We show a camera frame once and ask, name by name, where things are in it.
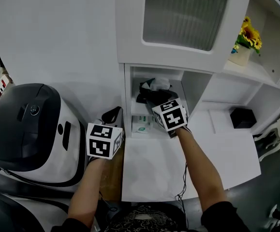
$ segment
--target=person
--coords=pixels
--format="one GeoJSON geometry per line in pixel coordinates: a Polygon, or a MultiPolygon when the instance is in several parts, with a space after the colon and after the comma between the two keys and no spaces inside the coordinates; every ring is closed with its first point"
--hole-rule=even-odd
{"type": "MultiPolygon", "coordinates": [[[[223,232],[249,231],[228,202],[221,178],[185,128],[176,129],[192,183],[198,193],[203,211],[201,223],[206,229],[223,232]]],[[[71,199],[68,218],[53,232],[88,232],[93,224],[99,197],[99,185],[106,160],[96,159],[89,163],[78,190],[71,199]]],[[[130,210],[118,212],[105,231],[187,231],[185,215],[178,207],[167,203],[142,203],[130,210]]]]}

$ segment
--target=flower pot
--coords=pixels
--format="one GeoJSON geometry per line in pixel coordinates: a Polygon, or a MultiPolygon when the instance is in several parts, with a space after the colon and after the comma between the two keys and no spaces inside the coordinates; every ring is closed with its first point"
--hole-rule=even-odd
{"type": "Polygon", "coordinates": [[[237,52],[231,53],[229,56],[229,60],[233,63],[236,63],[241,66],[246,66],[248,60],[250,59],[251,49],[248,49],[242,45],[239,46],[237,52]]]}

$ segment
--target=frosted glass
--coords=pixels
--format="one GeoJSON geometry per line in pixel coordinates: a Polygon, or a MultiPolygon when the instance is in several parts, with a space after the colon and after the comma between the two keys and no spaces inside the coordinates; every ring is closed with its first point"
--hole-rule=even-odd
{"type": "Polygon", "coordinates": [[[227,0],[145,0],[143,40],[209,51],[227,0]]]}

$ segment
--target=wooden floor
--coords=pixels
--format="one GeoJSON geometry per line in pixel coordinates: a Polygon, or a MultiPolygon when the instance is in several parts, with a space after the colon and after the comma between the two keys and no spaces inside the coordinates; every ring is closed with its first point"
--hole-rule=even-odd
{"type": "Polygon", "coordinates": [[[122,172],[124,165],[125,141],[114,155],[112,160],[108,160],[103,170],[100,184],[100,192],[107,201],[121,200],[122,172]]]}

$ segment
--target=forearm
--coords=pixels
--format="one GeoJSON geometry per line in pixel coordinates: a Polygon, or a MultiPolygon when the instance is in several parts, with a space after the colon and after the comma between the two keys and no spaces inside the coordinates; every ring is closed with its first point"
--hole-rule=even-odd
{"type": "Polygon", "coordinates": [[[180,140],[192,183],[199,195],[202,210],[217,202],[226,201],[221,177],[207,158],[193,135],[185,129],[176,130],[180,140]]]}
{"type": "Polygon", "coordinates": [[[68,218],[74,218],[91,228],[97,210],[102,170],[106,160],[92,161],[85,170],[81,183],[73,195],[68,218]]]}

